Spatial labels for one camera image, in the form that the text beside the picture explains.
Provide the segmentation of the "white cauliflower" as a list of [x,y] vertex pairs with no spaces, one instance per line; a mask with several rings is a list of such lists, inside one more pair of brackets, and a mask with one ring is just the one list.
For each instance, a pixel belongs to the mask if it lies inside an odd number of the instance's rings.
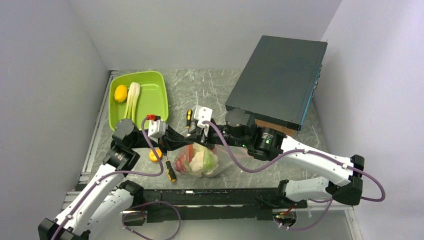
[[211,171],[203,170],[204,151],[197,152],[192,158],[191,162],[189,163],[189,168],[192,174],[195,175],[196,177],[200,177],[202,174],[211,172]]

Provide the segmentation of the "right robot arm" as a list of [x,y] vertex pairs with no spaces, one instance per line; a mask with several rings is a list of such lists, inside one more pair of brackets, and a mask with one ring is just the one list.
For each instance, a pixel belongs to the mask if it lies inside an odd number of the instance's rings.
[[287,208],[303,200],[331,199],[357,206],[363,193],[360,173],[365,159],[360,155],[340,157],[305,145],[274,128],[258,126],[255,117],[240,108],[230,110],[224,125],[211,126],[212,109],[197,106],[186,114],[186,139],[204,146],[227,144],[242,147],[254,159],[268,164],[283,160],[317,174],[305,180],[280,181],[276,203]]

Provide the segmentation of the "orange carrot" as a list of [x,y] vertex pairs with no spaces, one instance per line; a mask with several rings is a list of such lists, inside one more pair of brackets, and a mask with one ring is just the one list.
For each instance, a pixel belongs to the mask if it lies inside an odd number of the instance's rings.
[[189,168],[189,163],[192,161],[194,156],[194,147],[193,145],[186,145],[180,149],[176,160],[175,167],[176,170],[180,173],[187,173]]

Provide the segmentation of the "green cabbage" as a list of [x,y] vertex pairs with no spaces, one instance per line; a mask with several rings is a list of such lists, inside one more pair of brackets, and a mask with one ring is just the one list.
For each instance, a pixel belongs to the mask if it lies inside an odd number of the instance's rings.
[[209,150],[205,150],[203,152],[203,171],[204,172],[210,172],[214,171],[218,167],[218,157]]

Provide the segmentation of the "clear zip top bag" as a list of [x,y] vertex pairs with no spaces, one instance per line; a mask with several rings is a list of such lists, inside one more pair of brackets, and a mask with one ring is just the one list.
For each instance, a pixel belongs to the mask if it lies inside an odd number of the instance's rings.
[[198,143],[179,149],[172,167],[180,174],[199,179],[213,178],[235,163],[226,148],[216,144],[212,150]]

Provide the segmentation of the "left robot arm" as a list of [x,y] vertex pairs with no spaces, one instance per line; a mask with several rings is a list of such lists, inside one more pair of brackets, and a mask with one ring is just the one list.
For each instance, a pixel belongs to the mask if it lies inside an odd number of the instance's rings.
[[171,204],[145,196],[145,189],[127,180],[128,175],[158,177],[170,167],[159,163],[158,173],[134,171],[141,148],[158,147],[163,153],[174,151],[198,141],[195,131],[186,136],[169,127],[160,116],[147,115],[142,122],[149,121],[149,128],[138,127],[131,119],[120,120],[112,135],[111,148],[103,159],[95,176],[80,194],[54,219],[45,218],[38,226],[41,240],[92,240],[106,226],[108,219],[124,212],[158,204]]

